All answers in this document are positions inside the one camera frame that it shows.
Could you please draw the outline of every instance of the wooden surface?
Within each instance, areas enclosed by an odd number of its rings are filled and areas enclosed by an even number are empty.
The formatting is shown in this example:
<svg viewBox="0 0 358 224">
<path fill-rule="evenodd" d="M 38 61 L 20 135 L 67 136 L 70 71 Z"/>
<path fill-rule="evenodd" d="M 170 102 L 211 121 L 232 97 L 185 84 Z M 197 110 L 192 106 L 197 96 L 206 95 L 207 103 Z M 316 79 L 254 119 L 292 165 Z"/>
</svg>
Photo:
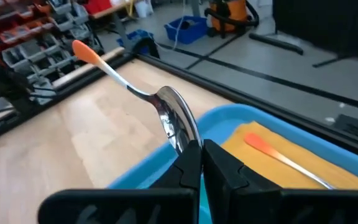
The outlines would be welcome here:
<svg viewBox="0 0 358 224">
<path fill-rule="evenodd" d="M 196 117 L 229 103 L 144 62 L 117 71 L 147 92 L 173 86 Z M 166 141 L 160 126 L 152 105 L 104 77 L 4 134 L 0 224 L 34 224 L 40 202 L 58 190 L 106 187 Z"/>
<path fill-rule="evenodd" d="M 124 9 L 126 6 L 130 5 L 131 2 L 126 2 L 125 0 L 123 0 L 124 2 L 120 3 L 120 4 L 117 4 L 117 5 L 114 5 L 114 6 L 111 6 L 110 8 L 108 9 L 105 9 L 101 12 L 97 12 L 95 14 L 92 14 L 91 17 L 93 19 L 99 19 L 99 18 L 102 18 L 103 16 L 107 16 L 108 14 L 112 14 L 118 10 L 121 10 L 121 9 Z"/>
</svg>

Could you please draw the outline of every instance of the orange vacuum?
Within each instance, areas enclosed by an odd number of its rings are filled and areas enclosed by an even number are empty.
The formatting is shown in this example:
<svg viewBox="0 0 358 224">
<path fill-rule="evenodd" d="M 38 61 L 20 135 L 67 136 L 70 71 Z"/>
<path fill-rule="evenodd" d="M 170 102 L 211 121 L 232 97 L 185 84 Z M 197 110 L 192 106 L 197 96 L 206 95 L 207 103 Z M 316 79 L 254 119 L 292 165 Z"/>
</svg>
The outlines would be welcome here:
<svg viewBox="0 0 358 224">
<path fill-rule="evenodd" d="M 259 25 L 258 13 L 246 0 L 214 0 L 209 4 L 209 8 L 205 9 L 204 14 L 211 15 L 212 27 L 207 31 L 210 37 L 220 33 L 221 37 L 225 38 L 227 32 L 243 34 L 246 27 Z"/>
</svg>

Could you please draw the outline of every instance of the yellow towel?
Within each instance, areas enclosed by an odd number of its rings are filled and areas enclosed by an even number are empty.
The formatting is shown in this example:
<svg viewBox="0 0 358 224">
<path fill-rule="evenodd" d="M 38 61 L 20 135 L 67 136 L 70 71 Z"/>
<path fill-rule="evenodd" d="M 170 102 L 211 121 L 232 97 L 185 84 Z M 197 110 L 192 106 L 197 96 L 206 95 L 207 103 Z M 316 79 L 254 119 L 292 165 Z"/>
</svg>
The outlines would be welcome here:
<svg viewBox="0 0 358 224">
<path fill-rule="evenodd" d="M 258 134 L 278 152 L 333 186 L 339 189 L 358 189 L 358 177 L 350 172 L 325 161 L 307 149 L 293 144 L 256 122 L 240 125 L 222 147 L 246 166 L 281 187 L 324 189 L 313 179 L 249 146 L 244 142 L 246 133 Z"/>
</svg>

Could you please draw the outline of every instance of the spoon handle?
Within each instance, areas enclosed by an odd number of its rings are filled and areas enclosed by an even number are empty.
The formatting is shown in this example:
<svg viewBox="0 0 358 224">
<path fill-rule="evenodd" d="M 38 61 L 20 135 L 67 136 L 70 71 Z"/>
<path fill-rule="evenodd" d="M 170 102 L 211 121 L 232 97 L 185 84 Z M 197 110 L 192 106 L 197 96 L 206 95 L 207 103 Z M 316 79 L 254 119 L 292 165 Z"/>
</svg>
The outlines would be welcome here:
<svg viewBox="0 0 358 224">
<path fill-rule="evenodd" d="M 91 63 L 97 67 L 99 67 L 102 71 L 112 77 L 118 84 L 123 86 L 124 88 L 131 90 L 131 92 L 137 92 L 141 95 L 148 95 L 143 91 L 138 90 L 134 86 L 132 86 L 127 80 L 125 80 L 120 74 L 118 74 L 114 69 L 110 67 L 94 50 L 89 48 L 86 44 L 82 43 L 79 40 L 73 41 L 73 51 L 75 56 L 78 59 Z"/>
<path fill-rule="evenodd" d="M 278 161 L 283 162 L 284 164 L 296 169 L 297 171 L 301 172 L 302 174 L 312 178 L 319 184 L 323 185 L 327 189 L 335 189 L 334 186 L 324 181 L 322 178 L 314 175 L 312 172 L 306 170 L 302 166 L 299 166 L 297 163 L 293 162 L 283 154 L 279 153 L 276 149 L 274 149 L 272 146 L 270 146 L 267 142 L 265 142 L 260 136 L 249 133 L 244 137 L 244 141 L 249 144 L 250 146 L 254 147 L 255 149 L 258 149 L 259 151 L 277 159 Z"/>
</svg>

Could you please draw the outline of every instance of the metal spoon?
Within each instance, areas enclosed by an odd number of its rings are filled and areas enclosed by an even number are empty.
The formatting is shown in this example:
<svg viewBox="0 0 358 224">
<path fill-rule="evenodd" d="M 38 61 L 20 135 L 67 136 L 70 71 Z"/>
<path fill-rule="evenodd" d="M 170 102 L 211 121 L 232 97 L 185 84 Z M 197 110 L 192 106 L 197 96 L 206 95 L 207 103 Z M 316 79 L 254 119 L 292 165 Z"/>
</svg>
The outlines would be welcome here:
<svg viewBox="0 0 358 224">
<path fill-rule="evenodd" d="M 172 87 L 161 87 L 155 94 L 145 93 L 122 78 L 98 54 L 81 41 L 73 41 L 73 50 L 78 59 L 99 67 L 132 94 L 151 103 L 157 109 L 167 138 L 178 154 L 186 149 L 191 140 L 197 140 L 200 148 L 203 147 L 196 121 L 189 107 L 181 95 Z"/>
<path fill-rule="evenodd" d="M 255 149 L 258 149 L 259 151 L 283 162 L 284 164 L 296 169 L 297 171 L 301 172 L 302 174 L 308 176 L 309 178 L 312 178 L 317 183 L 321 184 L 322 186 L 326 187 L 327 189 L 335 189 L 334 186 L 327 183 L 322 178 L 318 177 L 314 173 L 306 170 L 302 166 L 299 166 L 297 163 L 293 162 L 283 154 L 279 153 L 276 149 L 274 149 L 271 145 L 269 145 L 267 142 L 265 142 L 260 136 L 258 136 L 255 133 L 249 133 L 244 136 L 244 141 L 249 144 L 250 146 L 254 147 Z"/>
</svg>

